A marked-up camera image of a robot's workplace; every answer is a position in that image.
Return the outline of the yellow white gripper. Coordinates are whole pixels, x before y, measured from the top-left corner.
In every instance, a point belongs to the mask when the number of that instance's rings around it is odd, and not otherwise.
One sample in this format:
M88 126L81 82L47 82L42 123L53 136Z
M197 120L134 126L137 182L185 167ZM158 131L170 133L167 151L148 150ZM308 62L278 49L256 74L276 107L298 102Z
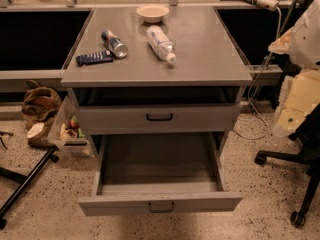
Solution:
M287 137L320 104L320 72L302 70L295 77L286 76L278 101L272 134Z

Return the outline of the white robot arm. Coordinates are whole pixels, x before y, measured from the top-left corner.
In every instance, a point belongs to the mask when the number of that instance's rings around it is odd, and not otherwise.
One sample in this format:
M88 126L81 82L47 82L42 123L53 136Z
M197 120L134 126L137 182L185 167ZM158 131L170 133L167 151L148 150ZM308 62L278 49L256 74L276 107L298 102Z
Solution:
M320 0L314 0L268 50L288 54L291 63L301 68L295 77L285 77L276 109L272 133L287 137L320 104Z

